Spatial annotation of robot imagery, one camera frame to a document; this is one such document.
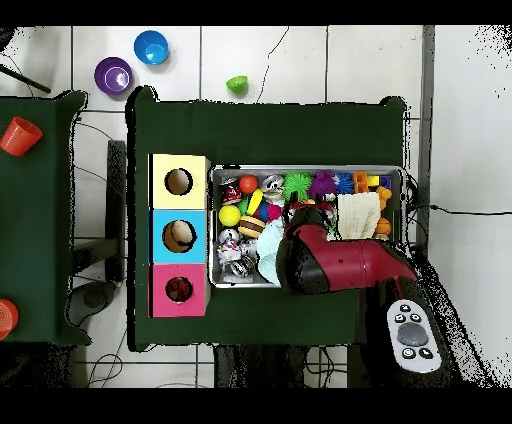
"pink box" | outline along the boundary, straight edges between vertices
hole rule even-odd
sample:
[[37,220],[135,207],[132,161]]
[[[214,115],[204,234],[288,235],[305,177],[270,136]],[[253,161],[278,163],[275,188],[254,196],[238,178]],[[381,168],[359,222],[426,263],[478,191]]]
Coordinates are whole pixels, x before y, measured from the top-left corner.
[[[172,278],[183,277],[192,285],[192,294],[182,303],[173,302],[165,291]],[[205,264],[153,265],[153,313],[157,317],[202,317],[210,300],[210,284]]]

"round hole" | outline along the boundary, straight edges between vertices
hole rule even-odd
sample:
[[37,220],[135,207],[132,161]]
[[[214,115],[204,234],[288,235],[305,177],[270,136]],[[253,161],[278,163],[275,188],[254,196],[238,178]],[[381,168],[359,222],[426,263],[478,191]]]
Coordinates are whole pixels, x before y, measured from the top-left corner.
[[197,240],[194,227],[187,221],[169,222],[162,232],[164,246],[173,253],[186,253]]
[[184,196],[192,190],[192,175],[186,169],[173,169],[165,176],[165,188],[171,194]]
[[185,277],[171,278],[165,285],[165,294],[173,302],[186,302],[192,296],[192,284]]

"remote control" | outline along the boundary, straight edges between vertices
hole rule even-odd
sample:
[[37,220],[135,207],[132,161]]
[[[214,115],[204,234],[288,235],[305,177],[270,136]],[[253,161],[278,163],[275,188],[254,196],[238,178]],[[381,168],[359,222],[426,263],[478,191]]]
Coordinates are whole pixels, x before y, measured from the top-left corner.
[[441,355],[425,311],[402,299],[388,309],[388,328],[396,362],[407,371],[426,374],[441,367]]

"ball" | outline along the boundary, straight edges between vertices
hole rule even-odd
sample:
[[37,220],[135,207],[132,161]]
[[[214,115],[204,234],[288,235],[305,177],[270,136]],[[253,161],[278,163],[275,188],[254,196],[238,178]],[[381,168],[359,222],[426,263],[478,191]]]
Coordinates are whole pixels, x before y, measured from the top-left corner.
[[385,236],[389,236],[391,234],[391,224],[386,218],[379,218],[377,221],[377,228],[375,228],[375,234],[384,234]]
[[235,205],[224,205],[219,211],[219,221],[226,227],[234,227],[240,221],[240,209]]
[[251,194],[258,188],[258,179],[254,175],[244,175],[238,182],[242,193]]

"blue box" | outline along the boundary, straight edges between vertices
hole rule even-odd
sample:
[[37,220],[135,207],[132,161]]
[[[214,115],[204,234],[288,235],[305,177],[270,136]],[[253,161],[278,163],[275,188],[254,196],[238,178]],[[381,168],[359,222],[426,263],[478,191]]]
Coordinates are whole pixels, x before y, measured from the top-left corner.
[[[162,234],[172,221],[186,221],[197,236],[192,248],[184,253],[171,252],[164,245]],[[204,264],[206,263],[206,211],[205,210],[153,210],[153,263]]]

